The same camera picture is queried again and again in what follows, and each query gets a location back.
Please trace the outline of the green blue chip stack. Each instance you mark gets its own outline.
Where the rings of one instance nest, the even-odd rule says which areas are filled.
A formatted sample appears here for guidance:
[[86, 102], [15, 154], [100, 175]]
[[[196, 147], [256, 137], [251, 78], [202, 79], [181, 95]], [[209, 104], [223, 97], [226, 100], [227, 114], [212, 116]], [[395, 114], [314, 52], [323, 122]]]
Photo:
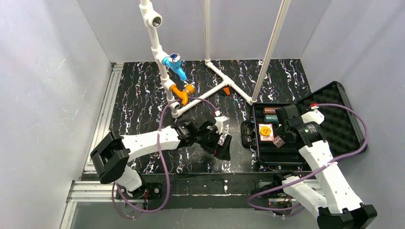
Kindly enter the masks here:
[[265, 120], [265, 122], [267, 122], [267, 123], [276, 123], [276, 124], [279, 123], [278, 118], [277, 118], [277, 115], [274, 115], [274, 114], [267, 114], [267, 115], [265, 115], [264, 120]]

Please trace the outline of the red black chip stack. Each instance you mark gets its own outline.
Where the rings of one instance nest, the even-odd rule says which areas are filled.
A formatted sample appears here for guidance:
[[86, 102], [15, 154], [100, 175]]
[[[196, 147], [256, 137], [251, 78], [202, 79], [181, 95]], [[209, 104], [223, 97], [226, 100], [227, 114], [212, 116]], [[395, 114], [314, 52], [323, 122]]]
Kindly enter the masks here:
[[265, 115], [276, 115], [277, 114], [277, 108], [276, 107], [264, 107], [263, 108], [263, 114], [265, 114]]

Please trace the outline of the black poker carrying case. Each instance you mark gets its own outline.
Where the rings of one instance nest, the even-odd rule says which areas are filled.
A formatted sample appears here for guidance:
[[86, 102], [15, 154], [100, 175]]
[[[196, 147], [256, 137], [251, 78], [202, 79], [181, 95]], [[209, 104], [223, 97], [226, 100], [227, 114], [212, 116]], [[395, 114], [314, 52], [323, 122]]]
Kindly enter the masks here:
[[242, 144], [263, 166], [312, 166], [367, 147], [344, 87], [332, 82], [288, 103], [255, 103], [241, 125]]

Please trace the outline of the orange white chip stack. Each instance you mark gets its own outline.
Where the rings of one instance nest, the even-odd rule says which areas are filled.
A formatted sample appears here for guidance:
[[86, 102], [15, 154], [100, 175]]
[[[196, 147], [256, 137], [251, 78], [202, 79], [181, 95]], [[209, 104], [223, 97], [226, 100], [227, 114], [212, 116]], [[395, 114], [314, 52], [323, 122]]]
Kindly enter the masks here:
[[276, 136], [272, 142], [277, 148], [281, 148], [285, 144], [284, 140], [280, 136]]

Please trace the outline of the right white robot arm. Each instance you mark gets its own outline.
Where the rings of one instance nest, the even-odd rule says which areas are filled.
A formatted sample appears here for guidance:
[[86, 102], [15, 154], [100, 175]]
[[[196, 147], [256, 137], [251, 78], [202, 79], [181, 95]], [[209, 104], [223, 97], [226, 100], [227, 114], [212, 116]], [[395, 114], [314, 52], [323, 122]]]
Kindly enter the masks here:
[[320, 126], [324, 115], [317, 105], [303, 115], [295, 105], [288, 105], [276, 109], [276, 115], [280, 126], [275, 131], [274, 145], [289, 145], [298, 150], [315, 172], [323, 195], [293, 172], [275, 176], [278, 188], [311, 212], [321, 229], [367, 228], [377, 217], [377, 211], [356, 195], [333, 160], [327, 136]]

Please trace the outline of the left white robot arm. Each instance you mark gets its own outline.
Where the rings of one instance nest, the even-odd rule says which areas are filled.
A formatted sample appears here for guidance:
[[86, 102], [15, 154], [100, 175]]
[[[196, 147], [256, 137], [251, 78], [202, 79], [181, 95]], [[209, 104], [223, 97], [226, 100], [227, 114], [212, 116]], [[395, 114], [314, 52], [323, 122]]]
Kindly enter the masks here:
[[230, 118], [226, 116], [185, 118], [161, 130], [139, 135], [109, 132], [90, 154], [99, 182], [116, 183], [134, 194], [146, 183], [139, 172], [128, 166], [137, 157], [199, 144], [208, 154], [229, 161], [232, 136], [228, 134]]

